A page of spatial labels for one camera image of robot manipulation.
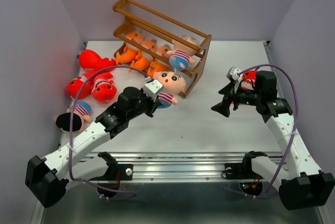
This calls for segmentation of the boy doll striped shirt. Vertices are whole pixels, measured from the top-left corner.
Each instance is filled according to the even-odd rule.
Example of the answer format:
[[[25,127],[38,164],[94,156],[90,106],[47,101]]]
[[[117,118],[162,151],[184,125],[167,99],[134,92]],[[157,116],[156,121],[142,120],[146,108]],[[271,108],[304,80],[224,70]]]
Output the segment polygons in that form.
[[[173,49],[167,51],[166,56],[173,69],[184,71],[188,68],[189,64],[196,63],[193,57],[197,52],[196,50],[176,40],[172,40],[172,43]]]

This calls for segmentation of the orange shark plush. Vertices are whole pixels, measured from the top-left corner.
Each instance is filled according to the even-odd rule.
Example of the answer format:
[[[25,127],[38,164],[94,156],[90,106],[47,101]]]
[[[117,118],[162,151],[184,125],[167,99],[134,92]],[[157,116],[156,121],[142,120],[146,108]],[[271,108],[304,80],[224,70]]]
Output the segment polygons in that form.
[[[156,54],[160,55],[161,57],[165,58],[165,59],[169,59],[166,56],[166,53],[168,51],[172,50],[172,48],[167,45],[164,44],[163,46],[159,47],[156,51]],[[155,58],[155,60],[153,62],[151,62],[147,74],[153,79],[153,75],[155,72],[160,72],[160,71],[168,71],[170,69],[170,66],[168,64],[166,64],[165,62],[160,61],[159,59]]]
[[[126,38],[137,44],[142,44],[144,40],[143,34],[138,30],[133,30],[127,33]],[[130,63],[135,59],[137,54],[138,48],[128,42],[125,42],[123,53],[116,53],[116,63]]]
[[[152,52],[157,51],[157,40],[156,39],[150,39],[150,40],[144,41],[141,45],[144,48]],[[146,68],[148,68],[151,62],[153,61],[154,61],[154,57],[151,54],[148,54],[145,51],[139,50],[138,54],[136,55],[135,59],[132,61],[130,66],[143,71]]]

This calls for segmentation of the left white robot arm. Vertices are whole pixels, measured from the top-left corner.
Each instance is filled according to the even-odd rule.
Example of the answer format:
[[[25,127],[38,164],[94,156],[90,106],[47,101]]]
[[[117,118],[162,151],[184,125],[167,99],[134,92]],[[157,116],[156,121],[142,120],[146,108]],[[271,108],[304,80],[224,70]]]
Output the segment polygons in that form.
[[[146,114],[153,116],[158,107],[159,81],[142,89],[126,87],[116,102],[96,117],[86,130],[57,151],[43,158],[33,156],[27,163],[25,184],[45,208],[55,205],[66,192],[65,178],[72,166],[103,143],[124,131],[131,120]]]

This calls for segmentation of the boy doll blue pants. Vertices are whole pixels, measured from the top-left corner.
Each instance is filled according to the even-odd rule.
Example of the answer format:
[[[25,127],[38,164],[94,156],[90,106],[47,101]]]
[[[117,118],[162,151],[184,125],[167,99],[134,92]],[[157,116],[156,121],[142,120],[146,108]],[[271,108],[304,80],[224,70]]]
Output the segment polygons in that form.
[[[163,90],[158,95],[160,102],[158,109],[165,109],[171,105],[177,105],[178,100],[176,95],[182,92],[186,86],[184,78],[172,71],[155,72],[153,78],[163,85]]]

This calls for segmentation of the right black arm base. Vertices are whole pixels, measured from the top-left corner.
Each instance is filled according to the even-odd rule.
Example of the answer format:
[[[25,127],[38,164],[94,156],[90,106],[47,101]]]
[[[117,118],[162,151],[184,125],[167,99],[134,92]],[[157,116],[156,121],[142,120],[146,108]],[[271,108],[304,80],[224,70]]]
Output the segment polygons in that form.
[[[241,163],[225,163],[225,169],[221,173],[221,177],[228,180],[247,180],[259,177],[258,174],[252,170],[252,159],[260,156],[267,157],[267,154],[261,151],[250,151],[246,153]]]

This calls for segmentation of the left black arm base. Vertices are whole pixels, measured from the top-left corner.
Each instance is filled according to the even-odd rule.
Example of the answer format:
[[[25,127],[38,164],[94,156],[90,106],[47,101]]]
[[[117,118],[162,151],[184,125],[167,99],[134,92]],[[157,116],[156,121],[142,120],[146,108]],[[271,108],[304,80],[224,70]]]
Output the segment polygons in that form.
[[[85,175],[90,181],[131,181],[133,164],[119,163],[108,152],[100,152],[89,162],[91,170]]]

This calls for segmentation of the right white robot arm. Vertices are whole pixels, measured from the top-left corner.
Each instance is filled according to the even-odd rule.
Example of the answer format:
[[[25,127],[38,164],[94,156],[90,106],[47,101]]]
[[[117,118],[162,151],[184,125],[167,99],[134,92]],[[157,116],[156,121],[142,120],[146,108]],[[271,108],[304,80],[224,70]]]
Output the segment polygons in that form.
[[[211,109],[225,117],[230,107],[255,106],[273,134],[281,152],[279,165],[261,151],[246,153],[241,163],[226,164],[223,175],[227,179],[255,178],[257,175],[270,182],[288,210],[318,207],[326,204],[333,188],[334,176],[325,173],[314,161],[295,128],[293,111],[284,98],[277,95],[277,78],[271,71],[256,71],[250,79],[251,88],[243,88],[248,75],[232,67],[227,73],[229,84],[219,91],[220,103]]]

